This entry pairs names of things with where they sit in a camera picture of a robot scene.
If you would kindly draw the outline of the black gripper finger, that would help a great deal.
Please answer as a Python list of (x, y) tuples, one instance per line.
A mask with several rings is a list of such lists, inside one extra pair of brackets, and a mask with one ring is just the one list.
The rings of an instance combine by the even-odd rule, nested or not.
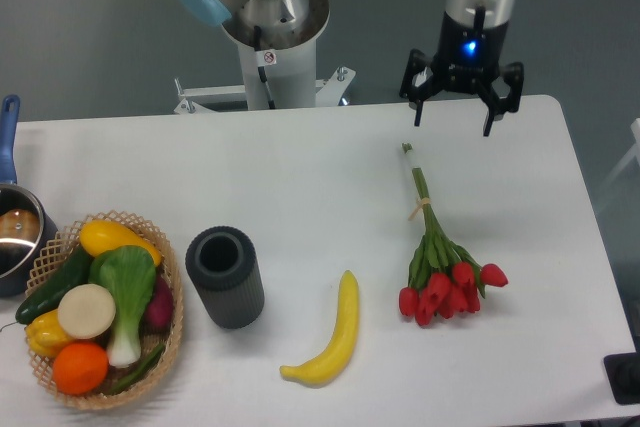
[[(505, 97), (499, 96), (493, 87), (493, 83), (498, 79), (509, 87)], [(523, 85), (524, 64), (522, 62), (513, 62), (505, 66), (495, 65), (477, 80), (477, 95), (488, 109), (483, 127), (484, 137), (490, 135), (493, 124), (501, 120), (506, 113), (519, 111)]]
[(415, 108), (414, 126), (421, 124), (424, 102), (443, 90), (443, 76), (435, 58), (419, 49), (411, 49), (399, 95)]

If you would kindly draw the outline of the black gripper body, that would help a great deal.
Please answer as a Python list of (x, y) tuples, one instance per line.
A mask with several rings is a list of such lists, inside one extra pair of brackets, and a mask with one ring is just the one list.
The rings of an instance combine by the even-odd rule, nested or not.
[(436, 54), (430, 67), (435, 86), (447, 92), (475, 94), (499, 76), (499, 62), (509, 23), (479, 31), (443, 16)]

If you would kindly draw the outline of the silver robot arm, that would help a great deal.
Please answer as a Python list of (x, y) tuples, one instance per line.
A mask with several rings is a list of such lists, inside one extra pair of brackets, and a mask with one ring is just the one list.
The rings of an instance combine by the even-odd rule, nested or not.
[[(354, 79), (341, 67), (316, 76), (316, 42), (329, 19), (328, 0), (179, 0), (200, 22), (221, 27), (236, 44), (252, 110), (337, 106)], [(399, 88), (415, 110), (441, 92), (479, 97), (492, 125), (519, 109), (524, 67), (502, 65), (515, 0), (446, 0), (433, 55), (409, 54)]]

